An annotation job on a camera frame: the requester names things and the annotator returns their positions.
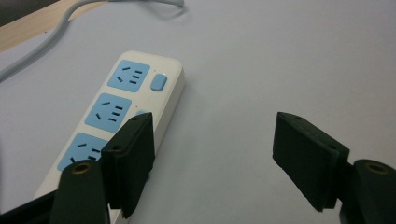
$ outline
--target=power strip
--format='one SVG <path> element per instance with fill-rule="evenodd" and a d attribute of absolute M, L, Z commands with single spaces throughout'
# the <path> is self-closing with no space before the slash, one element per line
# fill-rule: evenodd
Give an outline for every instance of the power strip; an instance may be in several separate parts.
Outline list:
<path fill-rule="evenodd" d="M 69 164 L 98 160 L 103 146 L 135 115 L 152 113 L 157 153 L 184 85 L 184 72 L 179 61 L 137 51 L 123 53 L 93 98 L 35 198 L 56 190 L 62 170 Z M 120 210 L 110 210 L 109 213 L 111 223 L 128 222 Z"/>

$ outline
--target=gray cable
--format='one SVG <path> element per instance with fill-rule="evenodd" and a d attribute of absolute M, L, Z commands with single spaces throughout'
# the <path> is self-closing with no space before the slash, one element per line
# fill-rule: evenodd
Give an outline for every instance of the gray cable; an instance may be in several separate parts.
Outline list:
<path fill-rule="evenodd" d="M 76 9 L 87 5 L 89 3 L 95 2 L 107 2 L 108 0 L 79 0 L 75 4 L 73 4 L 69 9 L 66 10 L 64 15 L 62 16 L 61 21 L 56 26 L 55 30 L 50 34 L 50 36 L 39 46 L 35 49 L 30 51 L 28 54 L 17 60 L 15 63 L 12 63 L 5 69 L 0 71 L 0 82 L 3 82 L 6 78 L 12 76 L 13 74 L 17 73 L 18 71 L 22 70 L 26 66 L 33 63 L 38 57 L 45 53 L 55 41 L 64 33 L 64 30 L 67 27 L 68 20 L 70 16 L 73 14 Z M 110 0 L 111 2 L 120 2 L 122 0 Z M 184 0 L 153 0 L 153 2 L 161 2 L 165 4 L 171 4 L 175 6 L 182 7 L 184 5 Z"/>

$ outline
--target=black plastic jaw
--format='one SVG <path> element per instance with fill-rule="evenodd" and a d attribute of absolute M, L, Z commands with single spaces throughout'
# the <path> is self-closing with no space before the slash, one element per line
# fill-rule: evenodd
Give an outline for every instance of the black plastic jaw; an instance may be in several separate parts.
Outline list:
<path fill-rule="evenodd" d="M 277 113 L 274 160 L 319 212 L 334 208 L 337 173 L 348 154 L 349 149 L 307 120 Z"/>

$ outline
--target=electrical outlet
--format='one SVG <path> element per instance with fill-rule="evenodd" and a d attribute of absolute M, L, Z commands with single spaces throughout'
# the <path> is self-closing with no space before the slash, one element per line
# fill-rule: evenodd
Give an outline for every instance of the electrical outlet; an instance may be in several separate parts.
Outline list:
<path fill-rule="evenodd" d="M 85 123 L 115 133 L 120 128 L 131 103 L 129 99 L 102 93 L 85 119 Z"/>
<path fill-rule="evenodd" d="M 123 53 L 35 197 L 56 190 L 62 171 L 73 161 L 100 159 L 101 149 L 124 121 L 135 115 L 151 112 L 157 153 L 184 86 L 183 67 L 178 60 L 137 51 Z M 108 213 L 111 224 L 128 223 L 119 209 Z"/>
<path fill-rule="evenodd" d="M 149 65 L 147 64 L 122 60 L 107 85 L 125 91 L 138 92 L 148 72 Z"/>
<path fill-rule="evenodd" d="M 97 161 L 101 157 L 102 148 L 107 141 L 85 133 L 78 133 L 64 153 L 58 164 L 58 170 L 62 171 L 68 165 L 84 160 Z"/>

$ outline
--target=blue switch button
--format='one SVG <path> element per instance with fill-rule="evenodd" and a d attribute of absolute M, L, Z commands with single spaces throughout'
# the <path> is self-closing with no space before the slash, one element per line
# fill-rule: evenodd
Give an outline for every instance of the blue switch button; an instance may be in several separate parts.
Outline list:
<path fill-rule="evenodd" d="M 154 91 L 161 91 L 163 86 L 165 86 L 166 80 L 168 78 L 163 74 L 155 75 L 154 79 L 151 82 L 151 89 Z"/>

